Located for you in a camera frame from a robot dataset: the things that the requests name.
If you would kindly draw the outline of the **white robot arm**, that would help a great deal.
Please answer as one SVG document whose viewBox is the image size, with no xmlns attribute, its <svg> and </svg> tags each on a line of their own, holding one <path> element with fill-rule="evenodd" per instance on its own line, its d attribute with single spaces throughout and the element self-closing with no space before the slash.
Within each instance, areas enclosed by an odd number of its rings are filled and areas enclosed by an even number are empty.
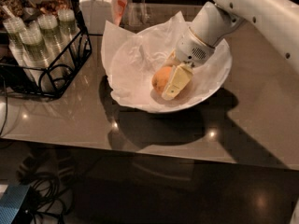
<svg viewBox="0 0 299 224">
<path fill-rule="evenodd" d="M 172 71 L 162 92 L 172 100 L 192 79 L 192 70 L 213 55 L 225 35 L 248 21 L 299 72 L 299 6 L 290 0 L 211 0 L 183 33 L 165 65 Z"/>
</svg>

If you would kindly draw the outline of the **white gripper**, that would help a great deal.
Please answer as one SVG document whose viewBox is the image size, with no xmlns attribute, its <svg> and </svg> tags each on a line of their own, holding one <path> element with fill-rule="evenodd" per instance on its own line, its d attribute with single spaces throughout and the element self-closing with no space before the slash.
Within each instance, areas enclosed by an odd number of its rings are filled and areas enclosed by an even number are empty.
<svg viewBox="0 0 299 224">
<path fill-rule="evenodd" d="M 193 71 L 190 65 L 204 65 L 214 51 L 214 47 L 203 42 L 192 30 L 187 30 L 164 62 L 164 66 L 173 67 L 162 98 L 166 101 L 176 98 L 192 80 Z"/>
</svg>

